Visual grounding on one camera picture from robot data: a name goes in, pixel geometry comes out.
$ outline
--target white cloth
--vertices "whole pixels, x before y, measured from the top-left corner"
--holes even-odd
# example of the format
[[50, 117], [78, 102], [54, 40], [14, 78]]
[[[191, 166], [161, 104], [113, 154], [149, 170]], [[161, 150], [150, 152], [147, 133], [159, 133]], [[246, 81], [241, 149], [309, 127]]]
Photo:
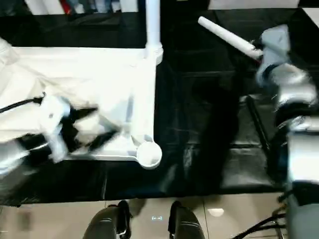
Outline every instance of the white cloth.
[[[0, 38], [0, 108], [39, 97], [67, 98], [76, 108], [98, 106], [108, 120], [125, 121], [140, 52], [126, 49], [12, 48]], [[96, 134], [98, 115], [79, 128]], [[39, 105], [27, 104], [0, 114], [0, 142], [40, 132]]]

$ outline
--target black table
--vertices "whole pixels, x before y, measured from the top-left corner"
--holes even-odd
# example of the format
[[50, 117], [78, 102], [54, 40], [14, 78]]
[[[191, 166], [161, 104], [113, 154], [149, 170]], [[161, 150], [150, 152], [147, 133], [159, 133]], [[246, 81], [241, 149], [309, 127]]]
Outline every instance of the black table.
[[[319, 31], [302, 9], [166, 14], [154, 125], [163, 150], [159, 167], [147, 171], [134, 162], [99, 161], [48, 164], [0, 201], [20, 205], [280, 191], [282, 185], [265, 169], [274, 114], [270, 99], [255, 83], [257, 66], [198, 25], [201, 15], [247, 40], [287, 24], [294, 63], [319, 82]], [[4, 17], [0, 36], [14, 46], [144, 48], [144, 19], [141, 13]]]

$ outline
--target wire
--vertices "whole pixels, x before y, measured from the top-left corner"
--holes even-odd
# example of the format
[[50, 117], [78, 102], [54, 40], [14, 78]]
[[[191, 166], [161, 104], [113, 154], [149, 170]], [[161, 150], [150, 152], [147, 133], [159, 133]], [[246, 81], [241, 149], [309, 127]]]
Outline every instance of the wire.
[[272, 225], [272, 226], [263, 226], [266, 223], [272, 222], [276, 219], [279, 218], [284, 218], [286, 216], [285, 213], [281, 213], [281, 214], [276, 214], [273, 215], [265, 220], [262, 220], [261, 222], [257, 223], [256, 225], [252, 226], [251, 228], [249, 228], [248, 230], [244, 231], [241, 234], [238, 234], [237, 236], [235, 236], [232, 239], [243, 239], [245, 236], [257, 232], [257, 231], [262, 231], [262, 230], [268, 230], [268, 229], [276, 229], [278, 228], [278, 226], [282, 226], [282, 225]]
[[4, 107], [2, 109], [0, 109], [0, 114], [3, 113], [3, 112], [6, 112], [6, 111], [9, 111], [9, 110], [12, 110], [16, 107], [19, 107], [19, 106], [23, 106], [23, 105], [26, 105], [28, 103], [36, 103], [36, 104], [40, 104], [42, 102], [42, 99], [43, 97], [34, 97], [32, 99], [28, 99], [28, 100], [24, 100], [24, 101], [19, 101], [17, 103], [14, 103], [12, 105], [9, 105], [7, 107]]
[[255, 233], [255, 232], [259, 232], [259, 231], [264, 231], [264, 230], [269, 230], [269, 229], [282, 229], [282, 228], [286, 228], [286, 225], [270, 225], [270, 226], [262, 226], [259, 227], [258, 229], [251, 231], [245, 231], [241, 234], [238, 234], [235, 238], [236, 239], [243, 239], [244, 237], [248, 236], [251, 233]]

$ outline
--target white plastic rod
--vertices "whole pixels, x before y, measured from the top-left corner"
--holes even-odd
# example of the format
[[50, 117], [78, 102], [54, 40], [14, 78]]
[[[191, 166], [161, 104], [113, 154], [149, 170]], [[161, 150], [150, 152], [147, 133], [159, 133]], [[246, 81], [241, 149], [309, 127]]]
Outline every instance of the white plastic rod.
[[226, 30], [225, 28], [217, 25], [216, 23], [208, 20], [207, 18], [201, 16], [198, 19], [198, 23], [205, 27], [207, 30], [211, 31], [215, 35], [219, 36], [224, 41], [228, 42], [233, 47], [240, 50], [242, 53], [247, 56], [257, 60], [260, 56], [263, 55], [263, 51], [256, 49], [255, 46], [245, 39], [237, 36], [236, 34]]
[[59, 0], [43, 0], [49, 14], [64, 14], [64, 10]]
[[162, 61], [163, 47], [160, 42], [160, 0], [146, 0], [146, 56], [156, 56], [156, 62]]
[[160, 0], [146, 0], [146, 28], [147, 44], [160, 45]]
[[25, 0], [33, 15], [48, 15], [49, 12], [42, 0]]

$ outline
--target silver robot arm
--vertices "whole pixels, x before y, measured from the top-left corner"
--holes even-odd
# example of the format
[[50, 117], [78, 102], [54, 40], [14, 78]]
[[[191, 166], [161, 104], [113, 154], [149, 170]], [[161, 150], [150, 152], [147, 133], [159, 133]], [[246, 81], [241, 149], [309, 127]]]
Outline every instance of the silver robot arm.
[[277, 134], [272, 140], [271, 170], [285, 164], [287, 225], [290, 239], [319, 237], [318, 96], [309, 74], [289, 59], [287, 26], [266, 30], [257, 82], [275, 101]]

